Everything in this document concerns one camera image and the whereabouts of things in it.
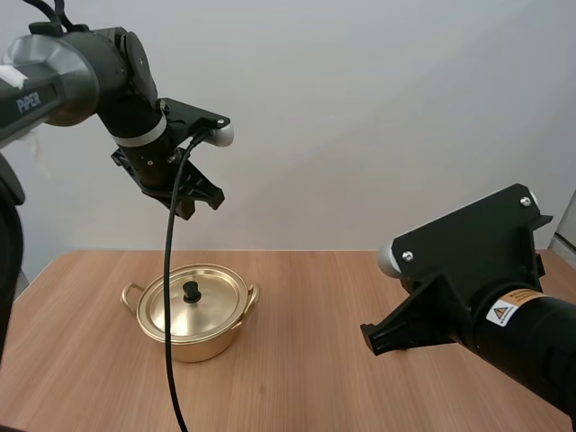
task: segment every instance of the white band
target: white band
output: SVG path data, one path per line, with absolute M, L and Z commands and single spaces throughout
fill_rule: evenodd
M 112 137 L 114 138 L 114 141 L 116 141 L 116 144 L 122 147 L 146 146 L 150 142 L 157 140 L 160 137 L 160 135 L 164 133 L 166 125 L 167 125 L 166 117 L 164 117 L 164 114 L 162 114 L 162 118 L 160 119 L 158 124 L 152 130 L 146 132 L 144 135 L 140 135 L 139 137 L 134 138 L 119 138 L 114 137 L 113 135 Z

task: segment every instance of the pot handle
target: pot handle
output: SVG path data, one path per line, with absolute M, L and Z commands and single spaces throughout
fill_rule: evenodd
M 246 322 L 248 317 L 254 311 L 254 308 L 260 300 L 260 285 L 257 283 L 252 283 L 248 287 L 248 294 L 250 294 L 250 297 L 248 298 L 246 308 L 244 308 L 244 312 L 242 313 L 242 318 L 240 318 L 240 321 L 233 327 L 234 329 L 240 327 L 244 322 Z
M 121 303 L 126 306 L 126 308 L 132 312 L 132 315 L 136 316 L 136 308 L 134 308 L 134 306 L 132 306 L 130 304 L 130 302 L 128 301 L 128 293 L 130 292 L 131 288 L 136 288 L 138 291 L 144 293 L 144 288 L 142 288 L 140 285 L 137 285 L 135 283 L 129 283 L 128 285 L 126 285 L 126 287 L 122 290 L 122 294 L 120 296 L 120 301 Z

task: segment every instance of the black cylinder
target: black cylinder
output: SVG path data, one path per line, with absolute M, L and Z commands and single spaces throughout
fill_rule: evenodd
M 576 306 L 537 297 L 511 308 L 513 314 L 501 326 L 486 318 L 497 307 L 496 300 L 477 316 L 474 336 L 479 355 L 574 419 Z
M 160 189 L 174 183 L 178 168 L 174 160 L 175 146 L 159 108 L 151 107 L 136 95 L 127 95 L 106 105 L 98 115 L 144 187 Z M 150 141 L 152 131 L 161 131 L 161 134 Z

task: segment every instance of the white wall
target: white wall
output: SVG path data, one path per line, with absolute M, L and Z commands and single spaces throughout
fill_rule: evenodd
M 41 16 L 2 8 L 0 48 Z M 177 248 L 377 248 L 515 182 L 557 216 L 576 188 L 572 0 L 69 0 L 122 25 L 162 95 L 228 115 L 236 141 L 193 153 L 227 200 Z M 4 153 L 28 194 L 24 270 L 71 248 L 162 248 L 167 211 L 110 160 L 97 119 Z

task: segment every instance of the golden pot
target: golden pot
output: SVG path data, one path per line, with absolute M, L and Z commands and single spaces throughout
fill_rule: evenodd
M 132 289 L 142 292 L 138 305 L 128 300 Z M 220 265 L 187 265 L 170 272 L 170 334 L 172 357 L 201 362 L 224 351 L 234 341 L 260 297 L 256 283 L 246 286 L 240 276 Z M 121 302 L 154 340 L 164 343 L 163 277 L 147 288 L 130 283 Z

